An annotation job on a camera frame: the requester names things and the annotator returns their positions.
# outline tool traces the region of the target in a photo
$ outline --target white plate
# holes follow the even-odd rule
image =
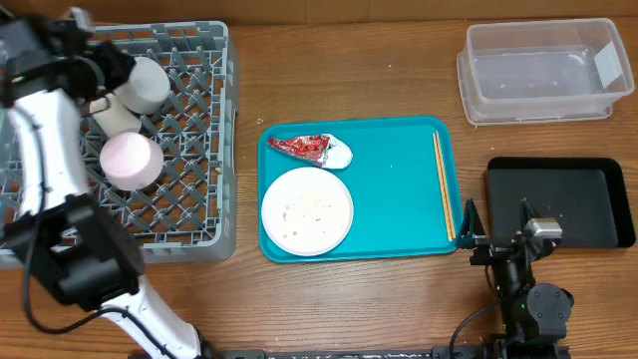
[[[325,253],[346,237],[354,204],[346,186],[331,173],[301,168],[273,182],[261,204],[261,222],[281,249],[296,255]]]

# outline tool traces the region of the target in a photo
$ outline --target pink cup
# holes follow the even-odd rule
[[[163,153],[158,144],[140,134],[121,133],[102,148],[100,165],[115,187],[141,189],[160,175]]]

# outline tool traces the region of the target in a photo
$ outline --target wooden table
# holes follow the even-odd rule
[[[638,18],[614,20],[638,71]],[[483,172],[492,157],[610,157],[623,167],[638,212],[636,97],[614,105],[604,121],[475,128],[463,112],[455,62],[471,23],[231,28],[242,59],[237,250],[219,263],[150,265],[149,278],[170,307],[220,349],[275,352],[442,345],[467,315],[493,301],[469,251],[311,265],[266,259],[257,235],[257,139],[275,124],[436,116],[452,133],[462,196],[475,199],[483,218]],[[375,179],[383,172],[372,169]],[[574,358],[636,357],[638,246],[560,249],[533,268],[540,282],[575,296],[564,341]],[[84,315],[34,287],[45,323]],[[106,320],[62,337],[37,333],[21,312],[19,288],[19,271],[0,272],[0,357],[124,358],[138,349]],[[478,319],[459,342],[480,343],[499,323],[496,315]]]

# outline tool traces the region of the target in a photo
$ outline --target wooden chopstick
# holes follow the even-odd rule
[[[444,215],[446,218],[446,229],[448,230],[448,241],[453,241],[457,237],[454,218],[452,216],[452,205],[450,202],[450,191],[448,189],[448,176],[446,174],[446,164],[441,149],[441,138],[439,132],[433,133],[435,144],[435,156],[437,158],[437,170],[439,171],[439,185],[441,186],[441,199],[443,201]]]

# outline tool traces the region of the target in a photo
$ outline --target gray dish rack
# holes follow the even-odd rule
[[[150,188],[111,187],[99,163],[107,137],[93,120],[81,130],[81,151],[96,200],[141,244],[147,263],[222,260],[235,249],[237,178],[234,125],[239,108],[239,59],[217,21],[99,27],[133,56],[161,64],[171,93],[142,133],[164,152],[163,174]],[[0,120],[0,222],[15,219],[22,168],[8,120]],[[59,249],[81,239],[65,234]],[[17,264],[0,249],[0,267]]]

